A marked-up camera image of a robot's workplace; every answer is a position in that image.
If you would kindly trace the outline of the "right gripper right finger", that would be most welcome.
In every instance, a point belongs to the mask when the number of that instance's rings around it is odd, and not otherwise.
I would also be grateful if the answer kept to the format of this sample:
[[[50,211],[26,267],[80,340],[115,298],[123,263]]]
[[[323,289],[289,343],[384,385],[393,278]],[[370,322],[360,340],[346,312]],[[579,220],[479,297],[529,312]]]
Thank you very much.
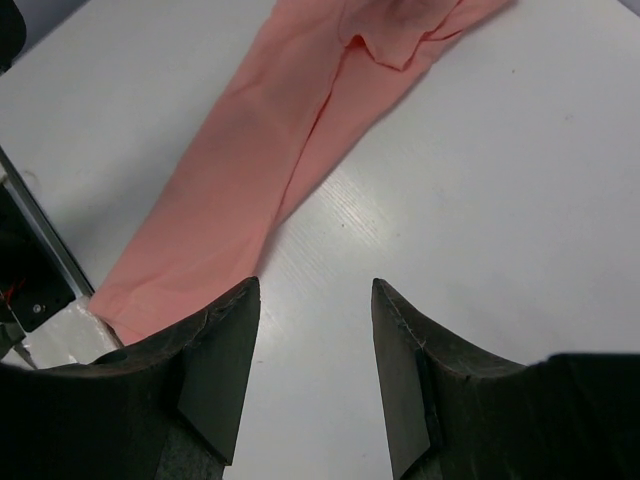
[[[373,340],[396,479],[635,479],[639,358],[521,365],[372,283]]]

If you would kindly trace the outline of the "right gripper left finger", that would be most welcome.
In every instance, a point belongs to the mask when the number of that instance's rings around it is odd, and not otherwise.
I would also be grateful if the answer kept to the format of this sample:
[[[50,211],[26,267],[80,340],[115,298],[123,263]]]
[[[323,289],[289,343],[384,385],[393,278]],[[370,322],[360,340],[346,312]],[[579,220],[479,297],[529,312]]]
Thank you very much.
[[[247,278],[89,364],[1,368],[5,479],[219,479],[234,457],[260,319]]]

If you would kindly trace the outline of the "salmon pink t shirt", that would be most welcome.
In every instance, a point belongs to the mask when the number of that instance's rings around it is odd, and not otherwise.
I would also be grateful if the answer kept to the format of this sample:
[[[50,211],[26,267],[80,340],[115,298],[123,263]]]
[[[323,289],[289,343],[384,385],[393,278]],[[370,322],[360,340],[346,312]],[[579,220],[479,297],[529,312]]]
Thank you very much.
[[[498,1],[279,1],[93,295],[124,344],[253,275],[270,233]]]

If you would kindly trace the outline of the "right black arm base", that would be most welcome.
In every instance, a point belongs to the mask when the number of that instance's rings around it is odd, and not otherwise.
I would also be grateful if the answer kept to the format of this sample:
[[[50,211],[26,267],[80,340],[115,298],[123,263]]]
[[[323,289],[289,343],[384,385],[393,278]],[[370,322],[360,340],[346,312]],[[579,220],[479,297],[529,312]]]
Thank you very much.
[[[1,318],[31,333],[93,288],[5,153],[1,170]]]

